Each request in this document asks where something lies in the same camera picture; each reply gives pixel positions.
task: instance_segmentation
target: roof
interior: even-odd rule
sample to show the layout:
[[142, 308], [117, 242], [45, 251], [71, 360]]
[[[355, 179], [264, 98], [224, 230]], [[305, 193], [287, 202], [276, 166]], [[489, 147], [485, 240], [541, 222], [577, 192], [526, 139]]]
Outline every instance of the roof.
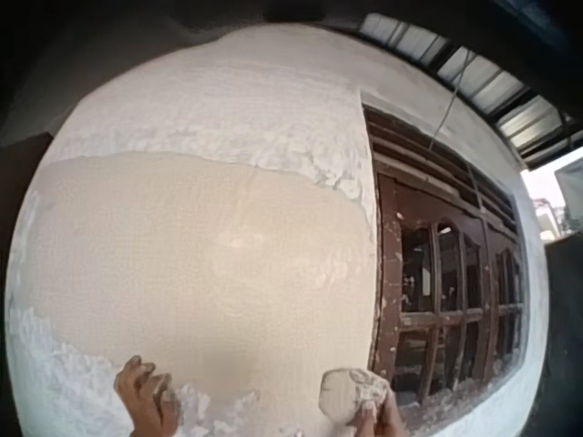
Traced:
[[583, 146], [583, 123], [493, 62], [416, 25], [369, 14], [357, 37], [417, 66], [465, 101], [529, 169]]

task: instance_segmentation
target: window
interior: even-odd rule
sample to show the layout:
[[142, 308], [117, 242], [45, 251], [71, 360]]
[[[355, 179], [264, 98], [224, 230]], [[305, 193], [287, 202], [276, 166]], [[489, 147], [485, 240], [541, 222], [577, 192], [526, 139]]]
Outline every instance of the window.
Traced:
[[512, 368], [522, 315], [508, 197], [401, 121], [365, 109], [381, 220], [373, 370], [412, 431], [447, 419]]

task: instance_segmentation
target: wooden window frame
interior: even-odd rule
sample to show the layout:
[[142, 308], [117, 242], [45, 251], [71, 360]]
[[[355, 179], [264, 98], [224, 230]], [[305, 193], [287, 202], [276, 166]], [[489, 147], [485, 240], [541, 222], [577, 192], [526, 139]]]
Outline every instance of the wooden window frame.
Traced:
[[[409, 171], [403, 171], [395, 166], [384, 163], [379, 158], [373, 159], [373, 170], [376, 183], [376, 198], [379, 210], [384, 211], [387, 205], [396, 206], [394, 186], [381, 187], [388, 184], [385, 178], [396, 181], [399, 185], [419, 191], [432, 198], [463, 211], [467, 216], [478, 219], [484, 236], [484, 254], [480, 252], [480, 265], [484, 265], [480, 275], [481, 296], [480, 308], [468, 308], [465, 292], [465, 234], [458, 232], [460, 250], [462, 309], [456, 311], [441, 311], [441, 270], [439, 265], [439, 246], [437, 244], [438, 223], [430, 227], [432, 254], [432, 290], [434, 292], [433, 312], [401, 313], [402, 285], [399, 280], [402, 275], [402, 254], [395, 250], [384, 248], [399, 248], [400, 227], [396, 217], [397, 211], [391, 211], [395, 216], [385, 220], [379, 213], [377, 220], [379, 238], [378, 263], [378, 311], [375, 323], [375, 341], [373, 342], [370, 367], [385, 378], [391, 379], [394, 373], [399, 334], [401, 332], [422, 330], [428, 332], [428, 342], [425, 354], [425, 364], [421, 375], [418, 403], [402, 409], [405, 420], [412, 431], [434, 428], [447, 420], [453, 420], [468, 411], [476, 404], [476, 399], [483, 399], [487, 386], [496, 377], [502, 376], [495, 372], [496, 347], [498, 327], [505, 316], [516, 317], [513, 346], [520, 338], [520, 319], [524, 313], [524, 281], [523, 273], [519, 271], [520, 286], [515, 290], [514, 301], [506, 299], [499, 301], [499, 290], [496, 280], [496, 254], [500, 245], [507, 244], [507, 250], [512, 254], [513, 268], [523, 268], [520, 262], [520, 240], [517, 235], [517, 221], [510, 198], [490, 182], [486, 176], [466, 163], [462, 158], [440, 143], [431, 145], [431, 138], [425, 136], [414, 127], [403, 121], [383, 114], [375, 109], [365, 107], [365, 118], [369, 139], [375, 157], [388, 157], [409, 168], [420, 170], [426, 179], [419, 178]], [[459, 195], [442, 189], [436, 180], [457, 191]], [[476, 365], [472, 378], [459, 384], [462, 359], [465, 353], [466, 331], [468, 323], [478, 323], [478, 340], [476, 348]], [[436, 363], [436, 353], [439, 342], [439, 330], [444, 326], [460, 326], [460, 341], [455, 357], [454, 388], [451, 391], [438, 392], [429, 396]], [[504, 369], [504, 375], [511, 370]]]

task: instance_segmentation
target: sky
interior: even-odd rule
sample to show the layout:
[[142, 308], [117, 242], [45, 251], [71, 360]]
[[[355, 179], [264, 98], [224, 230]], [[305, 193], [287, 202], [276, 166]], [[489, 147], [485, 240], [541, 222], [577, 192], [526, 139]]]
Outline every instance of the sky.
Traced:
[[576, 161], [583, 157], [583, 147], [579, 148], [562, 158], [559, 158], [544, 167], [534, 171], [525, 170], [521, 173], [527, 185], [528, 193], [531, 198], [545, 198], [550, 202], [553, 208], [564, 207], [565, 200], [558, 187], [555, 171], [561, 167]]

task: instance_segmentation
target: brown window frame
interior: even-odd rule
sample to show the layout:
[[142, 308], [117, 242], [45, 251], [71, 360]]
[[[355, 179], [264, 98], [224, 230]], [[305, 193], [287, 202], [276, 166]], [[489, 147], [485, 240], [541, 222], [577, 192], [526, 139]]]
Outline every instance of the brown window frame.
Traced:
[[[427, 345], [417, 400], [403, 407], [402, 414], [412, 432], [432, 429], [467, 412], [476, 405], [476, 400], [484, 398], [486, 388], [493, 379], [508, 375], [515, 367], [521, 346], [520, 326], [524, 324], [524, 281], [517, 221], [509, 196], [448, 147], [439, 142], [432, 143], [430, 137], [415, 127], [376, 109], [364, 107], [364, 115], [375, 157], [373, 170], [380, 211], [377, 220], [380, 255], [378, 316], [375, 321], [370, 368], [391, 380], [395, 371], [400, 334], [425, 330]], [[382, 158], [389, 158], [399, 165], [387, 164]], [[432, 198], [437, 205], [433, 208], [441, 208], [443, 203], [443, 210], [450, 209], [454, 211], [451, 214], [461, 217], [461, 213], [479, 222], [478, 232], [481, 232], [483, 238], [483, 246], [476, 244], [479, 249], [476, 254], [478, 265], [481, 268], [478, 275], [481, 288], [479, 308], [468, 308], [468, 296], [465, 292], [467, 234], [457, 229], [461, 308], [452, 311], [441, 309], [442, 271], [437, 226], [447, 222], [449, 212], [444, 212], [442, 216], [436, 212], [440, 219], [426, 223], [430, 229], [433, 310], [401, 312], [403, 249], [400, 225], [402, 217], [397, 201], [399, 189]], [[504, 258], [503, 265], [511, 265], [512, 269], [503, 268], [500, 271], [501, 253]], [[477, 345], [474, 360], [471, 361], [471, 377], [461, 384], [460, 367], [465, 357], [469, 323], [477, 323]], [[460, 328], [453, 385], [430, 396], [440, 330], [443, 327]]]

